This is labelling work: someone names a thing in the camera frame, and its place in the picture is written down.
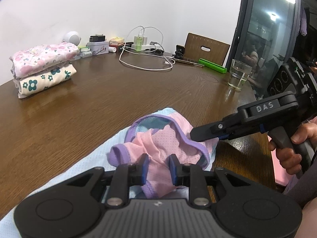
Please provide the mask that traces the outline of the person's right hand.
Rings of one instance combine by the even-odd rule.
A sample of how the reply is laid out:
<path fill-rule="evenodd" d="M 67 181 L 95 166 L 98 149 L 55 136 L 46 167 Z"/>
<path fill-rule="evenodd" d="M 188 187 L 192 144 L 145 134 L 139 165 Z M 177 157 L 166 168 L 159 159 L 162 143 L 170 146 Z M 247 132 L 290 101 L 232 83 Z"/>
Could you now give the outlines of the person's right hand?
<path fill-rule="evenodd" d="M 276 151 L 280 165 L 290 175 L 305 173 L 316 156 L 316 124 L 305 123 L 297 130 L 277 127 L 268 132 L 269 149 Z"/>

